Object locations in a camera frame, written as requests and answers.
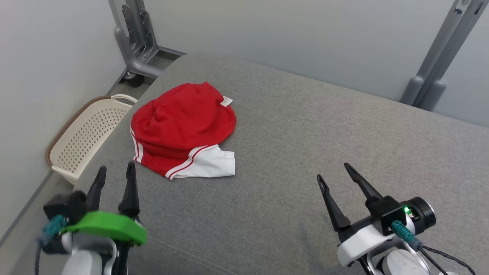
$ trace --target clothing label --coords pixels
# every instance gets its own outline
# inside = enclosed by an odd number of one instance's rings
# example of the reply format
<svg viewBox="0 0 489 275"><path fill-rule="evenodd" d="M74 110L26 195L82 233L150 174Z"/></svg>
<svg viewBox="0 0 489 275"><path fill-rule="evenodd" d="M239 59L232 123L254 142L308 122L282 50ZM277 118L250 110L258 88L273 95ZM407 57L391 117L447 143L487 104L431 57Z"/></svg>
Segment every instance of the clothing label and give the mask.
<svg viewBox="0 0 489 275"><path fill-rule="evenodd" d="M229 104L231 104L231 102L233 102L233 100L227 96L222 96L224 98L224 100L221 102L221 105L223 105L224 107L227 107Z"/></svg>

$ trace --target black cable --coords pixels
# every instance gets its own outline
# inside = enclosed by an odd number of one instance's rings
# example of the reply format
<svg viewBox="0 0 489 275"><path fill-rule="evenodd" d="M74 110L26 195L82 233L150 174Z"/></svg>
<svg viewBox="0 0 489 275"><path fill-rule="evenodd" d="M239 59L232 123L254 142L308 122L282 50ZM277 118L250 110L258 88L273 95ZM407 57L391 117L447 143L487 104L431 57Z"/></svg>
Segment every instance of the black cable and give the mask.
<svg viewBox="0 0 489 275"><path fill-rule="evenodd" d="M436 250L436 249L434 249L434 248L427 247L427 246L425 246L425 245L423 245L423 248L424 248L424 249L426 249L426 250L428 250L428 251L431 251L431 252L433 252L433 253L440 254L441 256L443 256L443 257L445 257L445 258L448 258L448 259L450 259L450 260L454 260L454 261L456 261L456 262L457 262L459 265L461 265L461 266L465 266L465 267L466 267L466 268L467 268L467 269L470 271L470 273L472 273L472 275L475 275L475 271L474 271L474 270L473 270L473 269L472 269L472 268L471 268L471 267L470 267L468 264L464 263L462 260L457 259L457 258L455 258L454 256L448 255L447 253L442 252L442 251L440 251L440 250Z"/></svg>
<svg viewBox="0 0 489 275"><path fill-rule="evenodd" d="M420 252L423 253L423 255L426 257L426 259L428 259L428 261L430 261L436 268L438 268L438 270L441 271L443 275L448 275L448 273L443 270L443 268L437 262L435 262L435 260L433 260L433 258L431 258L428 253L426 253L426 251L424 251L421 247L418 248L420 249Z"/></svg>
<svg viewBox="0 0 489 275"><path fill-rule="evenodd" d="M34 263L34 275L39 275L39 261L41 259L41 244L37 243L36 261Z"/></svg>

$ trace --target white laundry basket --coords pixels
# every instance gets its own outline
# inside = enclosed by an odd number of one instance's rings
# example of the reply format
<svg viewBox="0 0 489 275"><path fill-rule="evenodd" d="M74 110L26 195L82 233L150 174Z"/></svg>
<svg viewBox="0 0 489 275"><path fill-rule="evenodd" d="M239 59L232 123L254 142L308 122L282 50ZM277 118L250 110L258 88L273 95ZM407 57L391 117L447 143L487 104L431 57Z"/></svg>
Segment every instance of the white laundry basket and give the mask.
<svg viewBox="0 0 489 275"><path fill-rule="evenodd" d="M46 149L46 162L73 185L97 150L132 107L118 101L137 100L125 94L101 96L83 106Z"/></svg>

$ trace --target caster wheel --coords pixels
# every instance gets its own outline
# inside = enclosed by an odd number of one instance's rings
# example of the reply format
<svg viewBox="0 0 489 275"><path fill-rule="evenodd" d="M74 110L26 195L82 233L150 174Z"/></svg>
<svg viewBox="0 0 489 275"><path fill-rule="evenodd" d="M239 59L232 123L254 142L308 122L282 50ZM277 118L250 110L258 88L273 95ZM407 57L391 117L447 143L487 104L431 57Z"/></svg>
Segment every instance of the caster wheel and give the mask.
<svg viewBox="0 0 489 275"><path fill-rule="evenodd" d="M127 79L126 81L131 87L137 88L143 84L144 75L137 74L133 78Z"/></svg>

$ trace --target green mount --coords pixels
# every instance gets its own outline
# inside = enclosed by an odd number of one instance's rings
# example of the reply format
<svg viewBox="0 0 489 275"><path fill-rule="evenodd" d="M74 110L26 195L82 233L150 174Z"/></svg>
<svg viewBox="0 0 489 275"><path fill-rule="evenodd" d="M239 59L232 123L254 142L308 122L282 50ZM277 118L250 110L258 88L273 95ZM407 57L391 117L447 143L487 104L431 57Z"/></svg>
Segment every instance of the green mount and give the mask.
<svg viewBox="0 0 489 275"><path fill-rule="evenodd" d="M109 237L112 240L128 242L131 245L146 243L146 229L127 216L91 211L75 225L64 228L65 232L83 232L97 236Z"/></svg>

